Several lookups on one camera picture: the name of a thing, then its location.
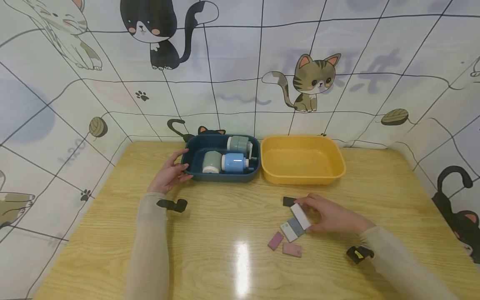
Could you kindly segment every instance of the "black cat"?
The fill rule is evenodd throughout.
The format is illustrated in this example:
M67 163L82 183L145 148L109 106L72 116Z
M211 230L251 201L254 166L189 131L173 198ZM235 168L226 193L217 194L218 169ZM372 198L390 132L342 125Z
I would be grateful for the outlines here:
M188 143L188 141L194 137L193 134L183 134L183 133L179 132L178 130L176 130L175 128L173 128L173 123L185 124L185 121L184 120L178 120L178 119L171 119L171 120L167 121L167 126L168 126L168 128L170 128L170 130L172 130L173 132L175 132L176 134L181 136L186 143ZM198 128L198 134L225 134L225 130L223 130L223 129L208 130L206 127L200 126Z
M463 210L458 213L452 212L450 200L442 191L443 181L451 173L459 173L462 176L464 187L469 189L473 186L470 175L462 167L446 167L438 176L438 192L433 196L432 200L447 221L447 224L455 233L457 239L466 245L465 249L470 252L470 257L473 259L473 262L480 264L479 216L469 210Z
M212 2L200 1L188 9L185 16L185 50L181 58L168 41L177 31L172 0L121 0L120 13L130 34L150 44L152 68L163 70L175 69L190 57L193 29L198 24L216 20L218 8Z

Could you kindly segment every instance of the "yellow label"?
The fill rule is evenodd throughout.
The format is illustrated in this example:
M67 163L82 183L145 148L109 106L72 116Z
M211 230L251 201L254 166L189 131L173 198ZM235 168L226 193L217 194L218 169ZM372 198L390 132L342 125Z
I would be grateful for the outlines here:
M364 258L363 255L361 255L357 250L355 250L355 254L358 256L358 258Z

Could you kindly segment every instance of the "hand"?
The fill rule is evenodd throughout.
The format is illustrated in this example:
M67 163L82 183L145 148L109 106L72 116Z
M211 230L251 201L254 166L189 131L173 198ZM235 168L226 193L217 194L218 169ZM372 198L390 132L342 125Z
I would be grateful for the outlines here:
M185 172L183 172L188 168L188 164L181 165L175 163L175 160L177 160L179 156L187 152L188 149L181 149L172 154L160 171L155 175L155 178L153 178L147 192L160 192L162 194L167 194L177 184L192 179L193 175L186 175Z
M322 196L308 194L307 197L295 200L302 205L306 213L310 208L320 213L322 220L307 228L307 232L347 232L361 234L375 224L369 219Z

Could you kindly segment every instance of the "wall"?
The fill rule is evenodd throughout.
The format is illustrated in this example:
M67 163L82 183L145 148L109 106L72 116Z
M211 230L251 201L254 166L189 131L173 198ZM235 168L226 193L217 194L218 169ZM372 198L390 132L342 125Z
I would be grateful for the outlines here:
M0 300L33 296L130 142L202 133L396 149L480 264L474 0L211 1L0 1Z

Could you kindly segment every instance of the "plastic tray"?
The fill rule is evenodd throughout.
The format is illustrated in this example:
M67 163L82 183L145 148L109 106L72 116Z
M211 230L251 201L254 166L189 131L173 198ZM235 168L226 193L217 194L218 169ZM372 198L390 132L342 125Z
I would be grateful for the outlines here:
M218 151L221 154L229 153L227 151L227 140L231 136L246 136L252 142L252 157L257 157L256 161L250 162L253 171L245 170L245 174L213 174L202 173L202 164L205 153L208 151ZM249 182L260 169L260 143L253 136L242 134L201 134L193 137L185 148L189 151L185 153L181 159L181 163L190 164L185 173L193 175L193 180L199 181L218 181L218 182Z
M261 154L265 178L275 184L330 184L346 171L338 146L324 136L269 136Z

